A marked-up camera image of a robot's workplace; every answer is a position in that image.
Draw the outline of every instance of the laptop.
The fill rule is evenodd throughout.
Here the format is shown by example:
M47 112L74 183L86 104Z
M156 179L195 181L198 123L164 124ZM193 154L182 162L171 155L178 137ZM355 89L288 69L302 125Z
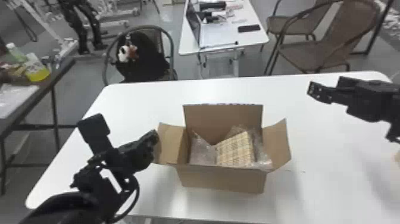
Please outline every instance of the laptop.
M187 3L186 19L192 29L197 44L201 47L200 35L201 35L201 20L197 15L195 8L193 7L192 1L189 0Z
M230 23L204 24L195 11L192 1L187 3L186 19L200 49L219 45L230 45L237 41L237 30Z

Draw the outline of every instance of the yellow container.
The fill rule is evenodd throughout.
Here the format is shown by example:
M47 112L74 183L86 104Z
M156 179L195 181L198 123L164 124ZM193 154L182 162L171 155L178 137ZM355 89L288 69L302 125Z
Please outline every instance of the yellow container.
M29 53L26 56L29 61L24 64L27 67L25 75L31 82L39 82L50 75L50 71L39 61L34 53Z

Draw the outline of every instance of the plastic bag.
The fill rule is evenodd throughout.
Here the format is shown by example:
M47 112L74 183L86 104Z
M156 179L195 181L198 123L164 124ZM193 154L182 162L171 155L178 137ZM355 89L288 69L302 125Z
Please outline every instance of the plastic bag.
M250 134L251 139L253 141L253 149L255 156L255 162L252 163L250 166L246 166L244 168L255 168L263 171L272 170L273 169L272 160L269 157L269 155L264 152L263 140L261 139L260 130L256 130L255 128L248 129L244 125L236 125L232 126L232 128L229 130L228 134L224 139L231 138L242 132L248 132Z
M189 163L195 165L215 165L216 159L217 152L215 147L195 133L195 136L192 138Z

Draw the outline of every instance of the box flap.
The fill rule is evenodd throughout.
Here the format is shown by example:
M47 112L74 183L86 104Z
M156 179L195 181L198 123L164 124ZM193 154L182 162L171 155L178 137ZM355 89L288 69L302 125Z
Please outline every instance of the box flap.
M271 157L274 169L285 165L291 158L286 119L262 129L262 143Z
M185 164L188 162L188 135L186 129L180 126L158 125L160 143L154 151L154 163Z
M220 142L233 125L260 128L263 106L255 104L184 105L186 128L195 131L208 143Z

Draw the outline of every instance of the smartphone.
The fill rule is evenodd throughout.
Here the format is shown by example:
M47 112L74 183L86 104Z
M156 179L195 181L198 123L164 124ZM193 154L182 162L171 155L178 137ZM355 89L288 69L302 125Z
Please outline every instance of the smartphone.
M259 25L249 25L249 26L239 26L237 28L239 33L244 33L244 32L251 32L251 31L256 31L256 30L261 30Z

